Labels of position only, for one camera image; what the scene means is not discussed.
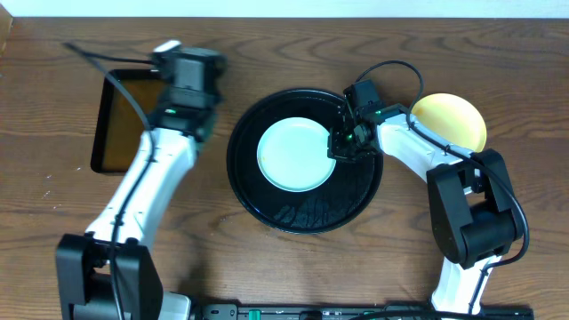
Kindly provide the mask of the light green plate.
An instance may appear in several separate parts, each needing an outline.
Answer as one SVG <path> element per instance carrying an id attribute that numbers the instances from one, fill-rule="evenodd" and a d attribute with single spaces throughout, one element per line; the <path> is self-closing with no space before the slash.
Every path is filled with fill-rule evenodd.
<path id="1" fill-rule="evenodd" d="M 257 164 L 272 185 L 307 192 L 324 184 L 336 161 L 327 155 L 329 132 L 317 121 L 289 117 L 272 124 L 260 137 Z"/>

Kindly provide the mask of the yellow plate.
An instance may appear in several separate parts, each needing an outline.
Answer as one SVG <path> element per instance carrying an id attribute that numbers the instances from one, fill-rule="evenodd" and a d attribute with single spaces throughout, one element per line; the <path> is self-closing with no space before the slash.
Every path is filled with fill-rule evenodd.
<path id="1" fill-rule="evenodd" d="M 428 129 L 452 144 L 481 152 L 487 129 L 480 112 L 467 100 L 450 93 L 434 93 L 420 99 L 412 114 Z"/>

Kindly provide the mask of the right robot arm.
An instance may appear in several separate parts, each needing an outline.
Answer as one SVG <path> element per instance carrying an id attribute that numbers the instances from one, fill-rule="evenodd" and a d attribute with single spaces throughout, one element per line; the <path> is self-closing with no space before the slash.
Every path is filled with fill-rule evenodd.
<path id="1" fill-rule="evenodd" d="M 445 256 L 431 297 L 435 310 L 483 315 L 480 298 L 490 273 L 520 260 L 529 245 L 527 218 L 501 155 L 454 146 L 401 104 L 343 104 L 338 114 L 330 158 L 393 156 L 427 184 L 432 232 Z"/>

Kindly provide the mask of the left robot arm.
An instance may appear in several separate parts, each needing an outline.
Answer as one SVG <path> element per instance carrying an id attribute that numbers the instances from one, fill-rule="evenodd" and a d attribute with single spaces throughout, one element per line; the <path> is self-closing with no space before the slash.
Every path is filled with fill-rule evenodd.
<path id="1" fill-rule="evenodd" d="M 165 292 L 151 250 L 173 193 L 216 120 L 212 108 L 156 110 L 118 189 L 82 235 L 64 235 L 55 260 L 65 319 L 188 319 L 189 297 Z"/>

